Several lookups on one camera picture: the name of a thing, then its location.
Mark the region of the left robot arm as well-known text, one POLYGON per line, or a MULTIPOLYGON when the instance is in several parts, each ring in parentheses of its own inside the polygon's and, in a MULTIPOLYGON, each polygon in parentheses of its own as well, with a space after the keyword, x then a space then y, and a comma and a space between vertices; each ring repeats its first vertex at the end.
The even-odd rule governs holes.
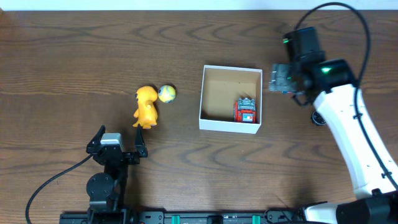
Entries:
POLYGON ((136 129, 135 151, 124 152, 119 133, 107 133, 105 126, 88 143, 86 152, 104 167, 93 175, 86 185, 90 197, 87 224, 137 223, 137 213, 124 206, 128 167, 138 165, 140 158, 148 156, 142 137, 142 127, 136 129))

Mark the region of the small black round cap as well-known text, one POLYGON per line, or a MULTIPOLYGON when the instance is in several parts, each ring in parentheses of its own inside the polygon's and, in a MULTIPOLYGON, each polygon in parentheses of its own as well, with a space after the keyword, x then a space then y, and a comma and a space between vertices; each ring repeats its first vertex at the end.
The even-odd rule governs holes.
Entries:
POLYGON ((323 117, 317 111, 314 111, 312 113, 311 120, 312 120, 312 123, 315 124, 316 126, 326 125, 326 121, 323 119, 323 117))

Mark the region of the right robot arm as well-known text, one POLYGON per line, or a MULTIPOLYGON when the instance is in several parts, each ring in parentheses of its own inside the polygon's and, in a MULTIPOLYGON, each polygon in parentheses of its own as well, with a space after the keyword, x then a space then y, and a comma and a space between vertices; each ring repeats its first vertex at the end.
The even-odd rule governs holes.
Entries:
POLYGON ((269 89, 305 97, 326 124, 346 162, 356 200, 306 205, 294 222, 397 223, 397 164, 364 104, 348 63, 327 60, 314 28, 284 35, 288 64, 275 64, 269 89))

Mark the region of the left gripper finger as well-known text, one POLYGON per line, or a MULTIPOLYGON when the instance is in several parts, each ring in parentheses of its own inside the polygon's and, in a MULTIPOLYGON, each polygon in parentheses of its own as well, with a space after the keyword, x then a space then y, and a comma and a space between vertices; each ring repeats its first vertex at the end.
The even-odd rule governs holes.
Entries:
POLYGON ((138 125, 136 130, 136 138, 134 142, 134 146, 136 148, 139 157, 148 157, 147 146, 144 142, 144 138, 142 136, 142 126, 138 125))
POLYGON ((102 125, 98 130, 98 132, 93 137, 93 139, 87 144, 86 152, 88 154, 92 154, 97 151, 97 148, 101 145, 100 141, 105 131, 106 131, 105 125, 102 125))

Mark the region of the red toy robot car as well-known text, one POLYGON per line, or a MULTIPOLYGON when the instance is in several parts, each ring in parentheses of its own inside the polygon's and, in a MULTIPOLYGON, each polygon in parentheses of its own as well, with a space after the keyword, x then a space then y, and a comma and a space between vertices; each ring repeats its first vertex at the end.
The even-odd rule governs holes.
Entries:
POLYGON ((256 101, 254 98, 239 98, 235 102, 234 121, 237 123, 256 122, 256 101))

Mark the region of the orange dinosaur toy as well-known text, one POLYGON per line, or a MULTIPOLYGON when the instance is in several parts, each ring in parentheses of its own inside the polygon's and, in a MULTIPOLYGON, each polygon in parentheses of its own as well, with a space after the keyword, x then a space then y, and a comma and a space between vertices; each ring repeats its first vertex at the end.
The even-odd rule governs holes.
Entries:
POLYGON ((137 121, 132 125, 143 129, 151 129, 157 125, 157 110, 154 102, 158 99, 158 94, 151 86, 140 87, 135 94, 138 108, 134 112, 134 117, 137 121))

